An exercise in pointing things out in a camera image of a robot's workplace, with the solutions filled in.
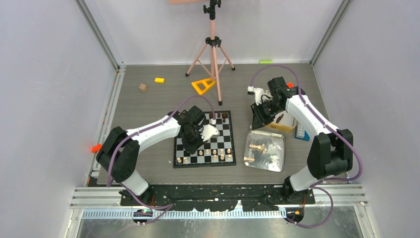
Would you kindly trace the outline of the yellow tin box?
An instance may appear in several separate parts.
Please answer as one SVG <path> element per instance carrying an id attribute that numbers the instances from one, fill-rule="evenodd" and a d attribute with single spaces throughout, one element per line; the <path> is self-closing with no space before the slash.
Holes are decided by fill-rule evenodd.
<path id="1" fill-rule="evenodd" d="M 280 123 L 276 123 L 276 119 L 281 114 L 284 114 L 284 117 L 282 118 Z M 290 113 L 288 113 L 286 110 L 284 110 L 284 111 L 276 114 L 273 122 L 268 124 L 266 127 L 270 128 L 270 129 L 273 129 L 273 130 L 285 132 L 285 133 L 291 133 L 296 127 L 296 119 Z"/>

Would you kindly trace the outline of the silver metal tray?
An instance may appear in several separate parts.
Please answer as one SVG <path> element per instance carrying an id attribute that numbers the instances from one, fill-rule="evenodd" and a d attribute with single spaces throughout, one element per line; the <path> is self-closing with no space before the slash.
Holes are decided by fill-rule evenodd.
<path id="1" fill-rule="evenodd" d="M 262 151 L 251 149 L 249 148 L 250 144 L 264 144 L 265 148 Z M 255 169 L 279 173 L 284 169 L 285 149 L 286 145 L 283 135 L 251 130 L 246 139 L 243 158 L 244 165 Z"/>

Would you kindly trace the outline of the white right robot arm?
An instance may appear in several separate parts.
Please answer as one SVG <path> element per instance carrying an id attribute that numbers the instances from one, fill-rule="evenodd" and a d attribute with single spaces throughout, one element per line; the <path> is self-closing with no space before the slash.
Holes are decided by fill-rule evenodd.
<path id="1" fill-rule="evenodd" d="M 283 77 L 268 83 L 269 95 L 264 89 L 248 86 L 249 95 L 255 102 L 252 130 L 267 126 L 275 117 L 286 111 L 306 130 L 312 145 L 307 165 L 296 174 L 288 176 L 282 186 L 282 197 L 288 203 L 296 203 L 305 190 L 324 179 L 340 175 L 353 167 L 353 135 L 348 129 L 339 129 L 331 124 L 309 101 L 299 86 L 287 84 Z"/>

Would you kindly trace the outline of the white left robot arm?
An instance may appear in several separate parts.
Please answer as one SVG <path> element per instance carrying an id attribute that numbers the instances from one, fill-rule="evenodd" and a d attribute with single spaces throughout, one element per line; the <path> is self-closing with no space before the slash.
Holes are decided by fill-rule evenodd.
<path id="1" fill-rule="evenodd" d="M 138 155 L 163 140 L 180 136 L 184 149 L 193 154 L 209 136 L 201 122 L 205 113 L 196 106 L 190 110 L 174 111 L 162 119 L 136 129 L 123 130 L 117 126 L 107 136 L 96 155 L 96 161 L 110 173 L 115 182 L 133 192 L 133 199 L 147 205 L 152 198 L 149 183 L 136 170 Z"/>

